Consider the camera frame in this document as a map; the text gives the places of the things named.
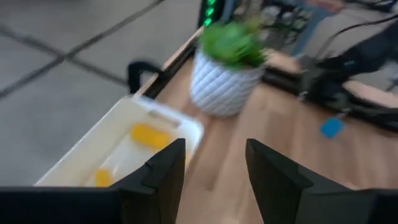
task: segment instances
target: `blue tag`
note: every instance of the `blue tag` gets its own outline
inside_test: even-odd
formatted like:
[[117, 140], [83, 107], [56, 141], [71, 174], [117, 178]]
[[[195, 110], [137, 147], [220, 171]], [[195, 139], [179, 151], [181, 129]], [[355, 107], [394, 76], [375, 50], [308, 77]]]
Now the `blue tag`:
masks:
[[328, 138], [334, 138], [342, 129], [344, 123], [338, 118], [330, 118], [321, 126], [320, 130], [323, 135]]

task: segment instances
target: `tiled floor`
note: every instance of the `tiled floor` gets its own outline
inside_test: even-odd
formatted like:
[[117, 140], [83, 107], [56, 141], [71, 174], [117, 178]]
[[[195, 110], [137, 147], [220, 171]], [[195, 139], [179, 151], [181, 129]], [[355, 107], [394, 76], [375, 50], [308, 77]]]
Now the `tiled floor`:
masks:
[[34, 184], [127, 93], [129, 61], [193, 34], [199, 4], [0, 0], [0, 185]]

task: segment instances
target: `white container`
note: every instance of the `white container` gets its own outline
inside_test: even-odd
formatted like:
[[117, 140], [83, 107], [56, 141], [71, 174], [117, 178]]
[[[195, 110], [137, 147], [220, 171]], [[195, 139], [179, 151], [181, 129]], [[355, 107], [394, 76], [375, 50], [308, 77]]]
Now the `white container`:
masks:
[[125, 97], [35, 185], [85, 186], [95, 170], [104, 166], [116, 165], [113, 167], [115, 169], [123, 167], [118, 172], [124, 176], [134, 172], [155, 154], [126, 137], [134, 123], [146, 123], [175, 138], [185, 138], [189, 159], [193, 157], [203, 136], [203, 126], [193, 118], [148, 98]]
[[228, 70], [197, 50], [190, 87], [191, 100], [206, 114], [232, 116], [239, 113], [260, 81], [264, 67]]

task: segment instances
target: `white plastic tray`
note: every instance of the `white plastic tray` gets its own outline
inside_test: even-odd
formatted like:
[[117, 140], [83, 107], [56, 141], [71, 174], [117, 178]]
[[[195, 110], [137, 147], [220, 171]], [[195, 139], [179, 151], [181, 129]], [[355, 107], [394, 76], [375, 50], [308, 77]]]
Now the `white plastic tray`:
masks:
[[101, 166], [113, 166], [112, 164], [128, 164], [128, 168], [125, 167], [123, 170], [124, 175], [134, 172], [154, 155], [154, 152], [142, 150], [142, 146], [127, 140], [126, 136], [134, 123], [146, 123], [170, 133], [174, 138], [185, 138], [189, 160], [203, 136], [203, 126], [193, 118], [143, 96], [125, 97], [119, 100], [35, 185], [85, 186], [96, 169]]

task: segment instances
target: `floor tile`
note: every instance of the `floor tile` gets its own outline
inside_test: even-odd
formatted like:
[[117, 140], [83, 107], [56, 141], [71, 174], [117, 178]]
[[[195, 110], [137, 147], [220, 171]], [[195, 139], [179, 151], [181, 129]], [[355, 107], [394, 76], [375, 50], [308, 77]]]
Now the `floor tile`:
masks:
[[0, 36], [0, 90], [54, 59], [51, 55]]
[[127, 88], [63, 63], [0, 101], [0, 185], [31, 185]]
[[[361, 19], [351, 17], [346, 14], [339, 14], [326, 18], [317, 27], [305, 47], [305, 54], [315, 55], [330, 36], [346, 27], [359, 24], [360, 22]], [[354, 44], [357, 44], [380, 31], [382, 31], [382, 27], [380, 26], [358, 27], [353, 30], [346, 31], [334, 39], [328, 47], [328, 51], [333, 51], [335, 55], [340, 54]]]
[[123, 78], [134, 58], [163, 64], [196, 31], [199, 3], [166, 0], [78, 57]]
[[152, 0], [2, 0], [0, 23], [62, 50], [70, 50]]
[[[327, 38], [335, 34], [345, 27], [349, 27], [362, 22], [361, 18], [352, 17], [346, 14], [339, 14], [335, 17], [325, 19], [315, 31], [309, 44], [306, 46], [304, 52], [307, 55], [314, 56], [317, 54], [321, 46], [326, 42]], [[358, 44], [364, 39], [377, 34], [382, 31], [383, 26], [365, 26], [358, 27], [340, 34], [328, 47], [327, 52], [332, 52], [332, 55], [342, 54], [351, 46]], [[391, 77], [398, 72], [396, 63], [388, 62], [380, 68], [380, 70], [372, 73], [362, 73], [351, 77], [353, 80], [358, 80], [364, 84], [385, 90], [391, 84]]]
[[369, 10], [359, 6], [350, 6], [342, 10], [341, 13], [355, 17], [361, 22], [377, 21], [392, 16], [392, 13]]

